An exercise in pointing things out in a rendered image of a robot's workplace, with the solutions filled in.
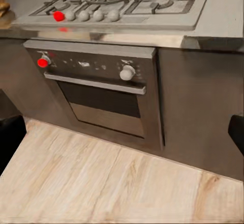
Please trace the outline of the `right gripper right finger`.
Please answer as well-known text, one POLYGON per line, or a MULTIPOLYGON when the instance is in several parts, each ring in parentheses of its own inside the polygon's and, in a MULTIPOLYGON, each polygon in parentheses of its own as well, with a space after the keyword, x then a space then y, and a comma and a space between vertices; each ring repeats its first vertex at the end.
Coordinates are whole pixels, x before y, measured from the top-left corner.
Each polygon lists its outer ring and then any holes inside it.
POLYGON ((228 134, 244 156, 244 117, 238 115, 231 117, 228 134))

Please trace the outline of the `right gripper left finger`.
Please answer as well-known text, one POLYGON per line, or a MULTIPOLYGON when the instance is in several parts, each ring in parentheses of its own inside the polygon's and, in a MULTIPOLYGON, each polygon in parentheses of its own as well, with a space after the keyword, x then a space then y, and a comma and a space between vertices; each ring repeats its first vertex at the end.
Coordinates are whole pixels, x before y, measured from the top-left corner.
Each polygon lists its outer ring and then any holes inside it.
POLYGON ((25 135, 26 126, 21 115, 0 121, 0 175, 4 172, 25 135))

